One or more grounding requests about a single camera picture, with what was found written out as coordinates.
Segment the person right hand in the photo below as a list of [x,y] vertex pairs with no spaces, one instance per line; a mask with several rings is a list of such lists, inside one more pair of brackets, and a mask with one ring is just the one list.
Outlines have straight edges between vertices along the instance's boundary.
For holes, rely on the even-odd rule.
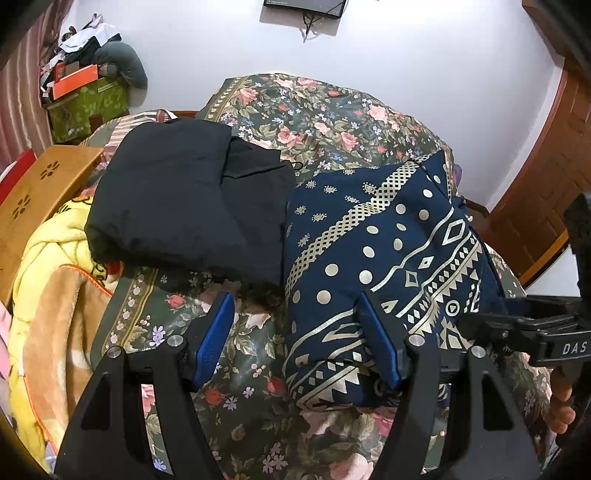
[[576,418],[571,406],[573,385],[560,367],[555,368],[550,377],[551,398],[546,423],[556,434],[564,434]]

